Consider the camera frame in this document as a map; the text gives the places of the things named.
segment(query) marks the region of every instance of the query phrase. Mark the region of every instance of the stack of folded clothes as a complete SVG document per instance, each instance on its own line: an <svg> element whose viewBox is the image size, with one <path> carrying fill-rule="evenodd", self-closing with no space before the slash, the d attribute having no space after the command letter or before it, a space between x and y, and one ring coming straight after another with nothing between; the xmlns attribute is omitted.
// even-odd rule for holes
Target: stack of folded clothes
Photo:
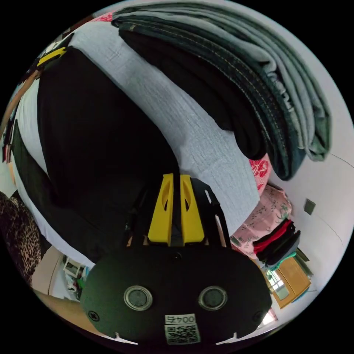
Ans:
<svg viewBox="0 0 354 354"><path fill-rule="evenodd" d="M294 222L285 218L270 234L253 242L257 258L270 270L296 255L300 243L300 231L295 230Z"/></svg>
<svg viewBox="0 0 354 354"><path fill-rule="evenodd" d="M268 153L282 180L330 149L326 100L300 55L233 8L160 2L113 13L120 37L232 131L251 160Z"/></svg>

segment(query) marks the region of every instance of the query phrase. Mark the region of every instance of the window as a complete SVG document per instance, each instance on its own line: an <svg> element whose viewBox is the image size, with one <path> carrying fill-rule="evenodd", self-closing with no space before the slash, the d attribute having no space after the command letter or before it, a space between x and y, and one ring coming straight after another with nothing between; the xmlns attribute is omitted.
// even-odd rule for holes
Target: window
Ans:
<svg viewBox="0 0 354 354"><path fill-rule="evenodd" d="M280 300L284 300L289 295L289 292L277 272L268 270L266 277L271 285L271 291L275 291L275 293L278 295L278 298Z"/></svg>

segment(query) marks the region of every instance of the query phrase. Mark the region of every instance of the screw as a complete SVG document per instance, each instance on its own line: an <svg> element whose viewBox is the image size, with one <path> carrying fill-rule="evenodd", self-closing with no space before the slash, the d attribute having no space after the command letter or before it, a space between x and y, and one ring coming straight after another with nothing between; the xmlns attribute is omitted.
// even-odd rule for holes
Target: screw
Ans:
<svg viewBox="0 0 354 354"><path fill-rule="evenodd" d="M100 320L100 317L94 311L89 311L88 316L92 321L98 322Z"/></svg>

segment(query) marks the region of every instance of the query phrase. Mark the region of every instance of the electrical outlet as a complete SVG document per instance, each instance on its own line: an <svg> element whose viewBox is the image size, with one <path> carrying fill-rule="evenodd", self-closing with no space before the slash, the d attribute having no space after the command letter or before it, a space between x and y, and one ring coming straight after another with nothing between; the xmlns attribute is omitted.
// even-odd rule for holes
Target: electrical outlet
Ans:
<svg viewBox="0 0 354 354"><path fill-rule="evenodd" d="M315 206L316 204L313 201L306 199L305 206L303 207L303 209L307 214L311 215Z"/></svg>

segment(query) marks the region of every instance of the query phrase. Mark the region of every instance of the leopard print fabric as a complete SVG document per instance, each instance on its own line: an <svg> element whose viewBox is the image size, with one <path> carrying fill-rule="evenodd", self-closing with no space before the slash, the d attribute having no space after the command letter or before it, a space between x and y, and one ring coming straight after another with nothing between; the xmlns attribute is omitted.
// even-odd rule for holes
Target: leopard print fabric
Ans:
<svg viewBox="0 0 354 354"><path fill-rule="evenodd" d="M33 216L16 198L0 192L0 234L15 265L32 286L32 275L41 261L40 233Z"/></svg>

